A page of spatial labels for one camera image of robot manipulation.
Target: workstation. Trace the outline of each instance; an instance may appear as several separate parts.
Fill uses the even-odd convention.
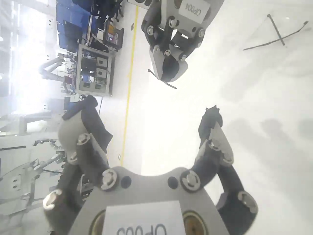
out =
[[[59,47],[71,82],[66,93],[112,96],[115,53],[123,46],[124,29],[114,24],[123,17],[123,0],[57,0]]]

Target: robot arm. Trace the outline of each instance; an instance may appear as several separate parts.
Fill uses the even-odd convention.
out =
[[[199,48],[206,28],[224,0],[152,0],[142,22],[150,45],[150,57],[157,78],[177,80],[188,68],[185,61]]]
[[[105,146],[99,145],[106,143],[96,139],[88,128],[78,135],[82,129],[76,117],[81,114],[76,109],[65,117],[65,122],[74,119],[76,123],[72,130],[69,125],[61,128],[60,142],[65,150],[69,148],[65,143],[72,146],[67,150],[71,157],[67,157],[57,189],[43,202],[46,217],[57,234],[100,235],[107,206],[171,200],[180,203],[186,235],[194,234],[193,225],[197,234],[241,235],[253,223],[257,204],[244,191],[232,167],[233,153],[220,128],[222,117],[216,107],[207,109],[200,123],[201,145],[192,168],[177,168],[155,177],[140,176],[123,167],[110,168],[103,154]],[[84,204],[77,192],[82,173],[95,185]],[[215,206],[203,188],[216,174],[224,193]]]

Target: floor marking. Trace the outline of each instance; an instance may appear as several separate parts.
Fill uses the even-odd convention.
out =
[[[126,103],[125,126],[124,126],[123,146],[122,146],[122,155],[121,155],[121,166],[123,166],[123,163],[124,163],[125,142],[126,142],[126,133],[127,133],[127,119],[128,119],[128,109],[129,109],[129,99],[131,96],[132,73],[133,73],[133,66],[134,66],[134,52],[135,52],[138,14],[139,14],[139,10],[138,10],[138,6],[136,6],[134,35],[133,35],[133,44],[132,44],[131,68],[129,70],[129,82],[128,82],[127,103]]]

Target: white floor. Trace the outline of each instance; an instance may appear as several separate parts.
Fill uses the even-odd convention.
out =
[[[121,155],[123,166],[143,175],[190,168],[199,147],[201,117],[206,107],[217,105],[234,167],[259,205],[249,234],[308,234],[313,228],[312,1],[226,0],[202,46],[187,59],[189,69],[174,83],[177,90],[147,72],[151,63],[141,8],[129,82],[136,7],[126,5],[113,97],[104,98],[101,108],[114,135],[110,164],[120,165]],[[309,23],[285,39],[286,46],[276,42],[242,51],[277,39],[269,13],[282,36]],[[219,181],[207,191],[217,201]]]

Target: label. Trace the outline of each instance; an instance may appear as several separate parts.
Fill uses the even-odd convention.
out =
[[[204,0],[182,0],[179,14],[201,24],[210,6]]]
[[[186,235],[179,201],[109,206],[102,235]]]

